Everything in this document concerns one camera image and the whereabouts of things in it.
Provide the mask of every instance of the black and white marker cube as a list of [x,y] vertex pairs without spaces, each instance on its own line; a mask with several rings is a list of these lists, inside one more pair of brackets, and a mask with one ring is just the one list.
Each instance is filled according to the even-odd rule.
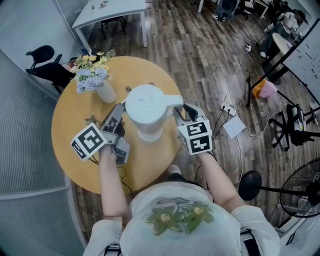
[[178,131],[181,142],[190,155],[212,150],[212,130],[209,120],[181,125]]
[[107,140],[92,122],[75,137],[73,137],[70,145],[82,161],[90,158],[96,153]]

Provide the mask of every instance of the kettle handle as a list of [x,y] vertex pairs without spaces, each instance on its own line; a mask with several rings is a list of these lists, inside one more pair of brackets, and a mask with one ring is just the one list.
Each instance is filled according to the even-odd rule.
[[174,113],[172,112],[173,107],[177,107],[179,110],[182,111],[184,106],[184,99],[180,95],[166,95],[165,96],[166,107],[168,109],[166,113],[166,117],[172,117]]

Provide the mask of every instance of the fan base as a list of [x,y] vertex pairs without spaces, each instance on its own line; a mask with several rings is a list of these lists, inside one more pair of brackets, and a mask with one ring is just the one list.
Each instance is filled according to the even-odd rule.
[[243,175],[238,192],[240,197],[245,201],[254,199],[260,192],[260,186],[262,185],[262,178],[259,172],[255,170],[248,171]]

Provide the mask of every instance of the desk leg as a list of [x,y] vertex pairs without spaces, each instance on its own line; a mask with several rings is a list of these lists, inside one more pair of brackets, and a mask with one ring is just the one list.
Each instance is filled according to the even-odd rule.
[[262,19],[262,18],[264,17],[264,15],[266,14],[267,10],[268,10],[268,7],[266,7],[266,8],[264,9],[263,13],[262,13],[261,16],[260,16],[260,19]]
[[89,44],[88,44],[88,42],[87,42],[84,34],[83,34],[82,31],[80,30],[80,28],[76,28],[76,29],[75,29],[75,32],[78,34],[78,36],[79,36],[79,38],[80,38],[80,40],[81,40],[84,48],[86,48],[86,50],[88,51],[88,53],[91,55],[92,50],[91,50],[91,48],[90,48],[90,46],[89,46]]
[[140,12],[141,17],[141,28],[142,28],[142,39],[143,39],[143,46],[147,47],[147,28],[146,28],[146,16],[145,11]]
[[277,73],[275,73],[272,77],[270,77],[270,82],[274,83],[280,77],[282,77],[289,69],[286,66],[283,66]]
[[199,8],[198,8],[198,13],[201,13],[202,6],[204,5],[204,0],[200,0]]

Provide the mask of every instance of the wooden floor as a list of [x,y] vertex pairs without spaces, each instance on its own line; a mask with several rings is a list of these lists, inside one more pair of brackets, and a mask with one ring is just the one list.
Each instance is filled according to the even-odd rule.
[[[235,106],[238,116],[249,131],[260,136],[270,115],[284,110],[285,107],[280,104],[288,103],[277,95],[272,100],[252,99],[251,109],[245,107],[248,92],[246,78],[251,76],[254,82],[264,74],[261,68],[263,60],[257,52],[254,40],[257,41],[263,35],[267,20],[260,20],[254,13],[247,21],[242,15],[237,15],[220,24],[211,16],[216,5],[205,4],[202,13],[198,13],[198,3],[193,5],[191,0],[146,0],[146,48],[143,47],[139,15],[126,17],[126,35],[122,32],[121,24],[114,21],[108,25],[107,39],[104,39],[97,24],[89,44],[92,48],[104,51],[115,48],[118,56],[140,57],[163,68],[179,87],[184,101],[205,110],[213,128],[221,113],[220,104],[226,97],[233,74],[241,62],[241,55],[245,53],[246,44],[234,35],[251,42],[252,52],[242,56],[241,66],[226,101]],[[291,73],[282,77],[278,89],[299,103],[302,110],[309,111],[309,102],[314,100]],[[227,116],[227,113],[222,114],[216,132]],[[313,125],[309,131],[316,132],[319,129]],[[239,182],[243,162],[244,173],[259,171],[263,185],[280,188],[299,166],[319,156],[319,140],[307,142],[300,147],[292,145],[285,152],[279,146],[272,147],[273,138],[274,130],[271,127],[266,128],[261,138],[249,137],[244,130],[238,135],[240,152],[237,139],[230,139],[222,128],[214,140],[214,153],[233,183]],[[174,163],[180,166],[187,179],[195,179],[195,170],[199,167],[196,157],[191,158],[181,148]],[[197,182],[205,182],[201,169]],[[76,185],[75,193],[82,230],[89,237],[92,225],[101,219],[100,195]],[[288,217],[282,209],[276,208],[278,203],[277,193],[265,191],[248,202],[260,207],[274,226]]]

